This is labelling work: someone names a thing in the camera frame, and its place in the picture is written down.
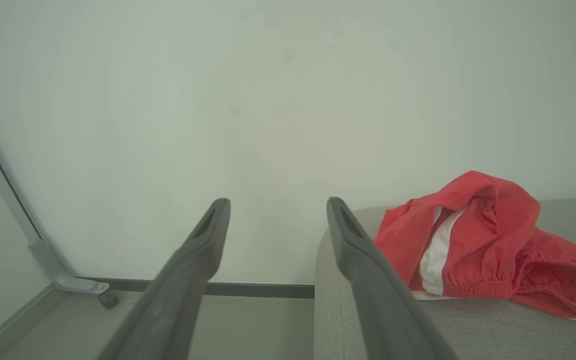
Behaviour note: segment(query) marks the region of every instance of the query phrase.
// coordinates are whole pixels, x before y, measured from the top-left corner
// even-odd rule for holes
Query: floor
[[[142,295],[117,294],[112,310],[96,296],[70,294],[2,359],[94,360]],[[204,296],[189,358],[312,359],[313,316],[313,299]]]

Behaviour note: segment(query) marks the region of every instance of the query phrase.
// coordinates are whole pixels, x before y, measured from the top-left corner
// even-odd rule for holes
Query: metal frame
[[[42,234],[42,231],[39,230],[37,222],[33,221],[28,201],[20,189],[0,150],[0,194],[14,216],[16,223],[18,223],[26,239],[28,239],[28,246],[34,258],[55,289],[96,295],[103,294],[109,290],[110,285],[107,282],[77,278],[64,268],[55,251],[46,242],[45,234]]]

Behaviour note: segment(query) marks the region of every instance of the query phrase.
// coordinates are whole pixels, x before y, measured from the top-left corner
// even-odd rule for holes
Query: red cloth
[[[514,182],[469,171],[387,210],[374,242],[411,290],[576,319],[576,244],[539,230],[539,211]]]

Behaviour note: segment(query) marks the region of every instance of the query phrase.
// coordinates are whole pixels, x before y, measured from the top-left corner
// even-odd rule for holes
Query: fabric upholstery
[[[540,203],[537,226],[576,243],[576,199]],[[387,208],[354,212],[373,239]],[[420,305],[460,359],[576,359],[576,321],[488,298]],[[339,273],[328,232],[317,254],[314,341],[315,360],[368,358],[350,283]]]

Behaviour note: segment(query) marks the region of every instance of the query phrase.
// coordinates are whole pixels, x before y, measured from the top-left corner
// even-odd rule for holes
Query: gray sofa
[[[576,243],[576,199],[540,203],[537,226]],[[353,213],[374,239],[388,208],[392,206]],[[419,304],[462,360],[576,359],[576,321],[489,298]],[[367,358],[350,283],[339,272],[330,232],[326,231],[317,253],[314,359]]]

